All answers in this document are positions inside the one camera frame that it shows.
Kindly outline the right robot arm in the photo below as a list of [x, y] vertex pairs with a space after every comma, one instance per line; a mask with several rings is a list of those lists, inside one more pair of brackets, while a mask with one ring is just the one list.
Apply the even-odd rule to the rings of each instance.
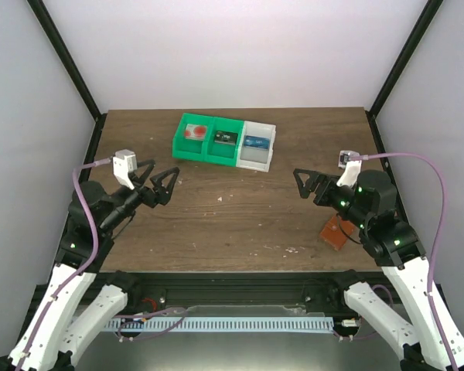
[[371, 286], [347, 271], [328, 292], [337, 311], [354, 310], [394, 350], [402, 370], [464, 370], [464, 337], [436, 285], [412, 226], [396, 215], [397, 190], [382, 171], [364, 170], [352, 185], [335, 175], [297, 168], [299, 194], [331, 207], [359, 229], [363, 249], [391, 282], [408, 314], [403, 319]]

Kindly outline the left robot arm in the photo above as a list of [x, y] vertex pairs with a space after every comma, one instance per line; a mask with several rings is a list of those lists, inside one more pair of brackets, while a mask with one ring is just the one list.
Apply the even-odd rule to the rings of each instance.
[[116, 271], [78, 318], [81, 299], [94, 283], [123, 221], [136, 209], [166, 205], [179, 168], [152, 174], [155, 161], [117, 156], [73, 170], [74, 191], [65, 233], [39, 306], [12, 351], [0, 357], [0, 370], [73, 370], [112, 318], [126, 318], [142, 304], [135, 276]]

